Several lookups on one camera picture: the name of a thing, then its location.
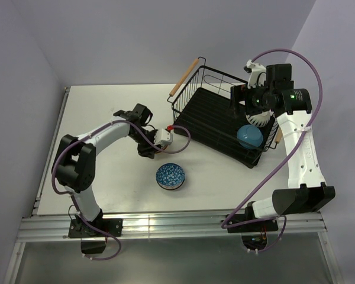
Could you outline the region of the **plain blue bowl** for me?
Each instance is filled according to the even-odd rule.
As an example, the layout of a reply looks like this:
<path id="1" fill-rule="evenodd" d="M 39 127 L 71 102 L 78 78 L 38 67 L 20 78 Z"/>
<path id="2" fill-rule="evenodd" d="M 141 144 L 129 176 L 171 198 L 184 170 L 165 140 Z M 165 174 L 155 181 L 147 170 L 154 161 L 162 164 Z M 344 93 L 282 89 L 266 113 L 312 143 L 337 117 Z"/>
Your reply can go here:
<path id="1" fill-rule="evenodd" d="M 240 145 L 244 148 L 255 149 L 261 146 L 263 142 L 263 134 L 259 128 L 248 124 L 238 129 L 237 139 L 240 141 Z"/>

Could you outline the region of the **white blue-striped bowl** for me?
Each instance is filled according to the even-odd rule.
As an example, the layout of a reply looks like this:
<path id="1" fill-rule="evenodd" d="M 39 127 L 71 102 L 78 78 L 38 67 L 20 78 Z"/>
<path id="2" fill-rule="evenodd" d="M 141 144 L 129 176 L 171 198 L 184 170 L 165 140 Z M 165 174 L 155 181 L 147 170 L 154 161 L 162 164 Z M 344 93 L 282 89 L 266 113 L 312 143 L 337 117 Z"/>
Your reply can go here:
<path id="1" fill-rule="evenodd" d="M 268 124 L 270 121 L 270 112 L 262 112 L 256 115 L 246 115 L 247 121 L 258 128 L 262 128 Z"/>

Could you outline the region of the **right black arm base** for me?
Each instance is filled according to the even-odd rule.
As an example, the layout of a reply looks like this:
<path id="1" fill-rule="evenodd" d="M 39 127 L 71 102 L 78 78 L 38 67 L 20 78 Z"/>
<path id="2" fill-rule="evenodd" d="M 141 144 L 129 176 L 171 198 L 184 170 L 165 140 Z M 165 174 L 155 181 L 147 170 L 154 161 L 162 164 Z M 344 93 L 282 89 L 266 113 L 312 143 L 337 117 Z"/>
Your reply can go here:
<path id="1" fill-rule="evenodd" d="M 235 214 L 227 225 L 239 222 L 254 221 L 237 227 L 227 228 L 229 234 L 241 234 L 243 245 L 250 250 L 263 250 L 267 247 L 267 233 L 277 232 L 278 224 L 276 220 L 262 221 L 254 216 L 253 209 L 248 206 L 244 213 Z"/>

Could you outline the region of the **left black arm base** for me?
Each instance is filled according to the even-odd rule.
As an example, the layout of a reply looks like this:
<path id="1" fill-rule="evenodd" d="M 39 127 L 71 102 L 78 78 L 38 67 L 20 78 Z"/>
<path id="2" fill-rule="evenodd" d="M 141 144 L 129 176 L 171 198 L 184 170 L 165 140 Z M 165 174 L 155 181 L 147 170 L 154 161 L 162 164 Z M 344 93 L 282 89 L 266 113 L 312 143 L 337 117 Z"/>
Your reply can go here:
<path id="1" fill-rule="evenodd" d="M 102 254 L 107 248 L 109 239 L 118 243 L 117 255 L 121 250 L 118 237 L 122 233 L 122 218 L 98 218 L 93 222 L 84 221 L 76 216 L 70 221 L 67 234 L 69 239 L 80 239 L 80 250 L 86 256 Z"/>

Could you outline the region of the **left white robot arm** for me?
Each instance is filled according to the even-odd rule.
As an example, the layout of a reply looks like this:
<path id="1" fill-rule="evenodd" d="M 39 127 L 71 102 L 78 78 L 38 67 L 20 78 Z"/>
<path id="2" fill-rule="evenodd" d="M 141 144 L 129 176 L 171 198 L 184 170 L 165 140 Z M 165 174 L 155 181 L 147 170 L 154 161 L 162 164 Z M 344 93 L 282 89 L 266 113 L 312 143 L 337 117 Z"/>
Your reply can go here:
<path id="1" fill-rule="evenodd" d="M 60 140 L 51 170 L 52 186 L 55 193 L 70 195 L 83 221 L 82 230 L 89 236 L 99 235 L 104 228 L 102 209 L 92 189 L 96 157 L 117 140 L 130 137 L 137 143 L 139 156 L 153 159 L 157 153 L 152 146 L 157 130 L 145 129 L 152 117 L 146 106 L 137 104 L 131 111 L 115 112 L 110 122 L 86 134 L 68 134 Z"/>

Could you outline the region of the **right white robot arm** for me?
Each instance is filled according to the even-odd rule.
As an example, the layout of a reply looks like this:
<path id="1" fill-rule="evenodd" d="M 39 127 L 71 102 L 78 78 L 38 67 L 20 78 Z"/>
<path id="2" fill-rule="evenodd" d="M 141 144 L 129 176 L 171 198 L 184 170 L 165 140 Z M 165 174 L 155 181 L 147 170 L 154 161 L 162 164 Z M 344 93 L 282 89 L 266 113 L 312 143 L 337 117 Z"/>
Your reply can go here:
<path id="1" fill-rule="evenodd" d="M 274 217 L 317 212 L 335 197 L 335 188 L 326 183 L 315 149 L 310 94 L 297 89 L 289 63 L 264 67 L 249 60 L 245 70 L 250 77 L 247 86 L 231 88 L 236 102 L 243 101 L 246 114 L 256 116 L 272 112 L 282 132 L 288 165 L 288 187 L 276 189 L 271 197 L 252 202 L 243 201 L 244 223 L 258 230 Z"/>

